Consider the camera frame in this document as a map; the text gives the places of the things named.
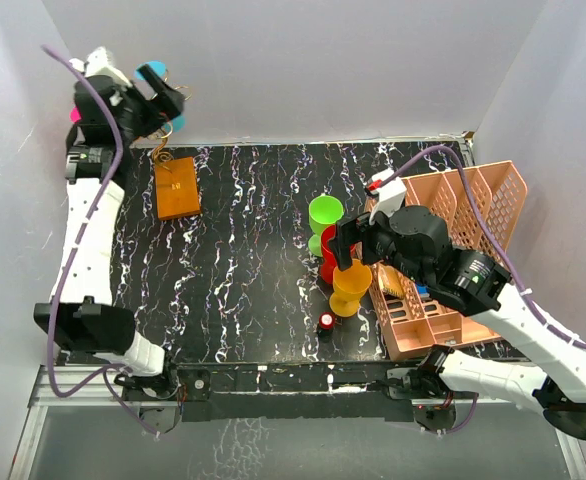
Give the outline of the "green wine glass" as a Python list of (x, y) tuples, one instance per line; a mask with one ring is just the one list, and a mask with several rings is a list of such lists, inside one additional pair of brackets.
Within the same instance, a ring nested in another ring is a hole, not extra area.
[(322, 256), (321, 235), (344, 215), (342, 202), (331, 195), (320, 195), (309, 203), (309, 225), (313, 235), (308, 241), (309, 251), (316, 257)]

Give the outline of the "red wine glass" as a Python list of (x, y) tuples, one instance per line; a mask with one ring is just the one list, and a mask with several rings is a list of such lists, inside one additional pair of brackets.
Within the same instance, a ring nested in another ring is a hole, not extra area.
[(337, 262), (332, 251), (329, 248), (328, 242), (334, 238), (336, 233), (336, 225), (330, 225), (327, 227), (321, 235), (321, 253), (323, 262), (320, 266), (319, 275), (321, 279), (329, 284), (333, 284), (333, 273), (337, 266)]

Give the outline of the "orange wine glass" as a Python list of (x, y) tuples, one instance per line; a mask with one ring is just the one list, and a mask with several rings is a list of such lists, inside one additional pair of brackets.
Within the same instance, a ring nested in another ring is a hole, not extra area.
[(334, 269), (333, 294), (329, 298), (332, 312), (339, 317), (351, 317), (359, 309), (360, 301), (372, 282), (372, 272), (367, 265), (354, 258), (345, 269)]

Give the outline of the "magenta wine glass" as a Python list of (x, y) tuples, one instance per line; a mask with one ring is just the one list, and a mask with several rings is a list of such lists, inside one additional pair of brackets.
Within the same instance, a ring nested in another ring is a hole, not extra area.
[(71, 121), (72, 121), (74, 124), (78, 123), (78, 122), (81, 120), (81, 114), (80, 114), (80, 112), (79, 112), (79, 110), (78, 110), (78, 108), (77, 108), (77, 107), (74, 107), (74, 108), (71, 110), (69, 117), (70, 117), (70, 120), (71, 120)]

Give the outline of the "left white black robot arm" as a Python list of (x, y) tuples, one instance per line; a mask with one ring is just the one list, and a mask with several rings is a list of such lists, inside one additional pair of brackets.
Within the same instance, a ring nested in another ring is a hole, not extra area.
[(153, 91), (146, 97), (114, 67), (76, 74), (77, 119), (65, 139), (68, 214), (61, 265), (49, 300), (33, 319), (47, 335), (46, 361), (58, 350), (86, 353), (115, 370), (118, 385), (159, 399), (173, 396), (180, 376), (166, 349), (138, 329), (134, 313), (113, 302), (110, 283), (115, 227), (125, 196), (132, 144), (166, 131), (185, 97), (151, 64), (137, 69)]

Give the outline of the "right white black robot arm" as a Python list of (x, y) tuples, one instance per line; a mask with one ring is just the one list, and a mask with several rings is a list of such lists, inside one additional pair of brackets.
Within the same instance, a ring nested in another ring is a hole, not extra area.
[(355, 244), (362, 247), (364, 264), (395, 268), (440, 305), (497, 332), (531, 362), (507, 364), (435, 346), (414, 372), (426, 394), (469, 392), (506, 400), (586, 441), (586, 349), (527, 302), (509, 271), (490, 256), (455, 246), (446, 222), (423, 206), (338, 221), (328, 247), (339, 271), (352, 266)]

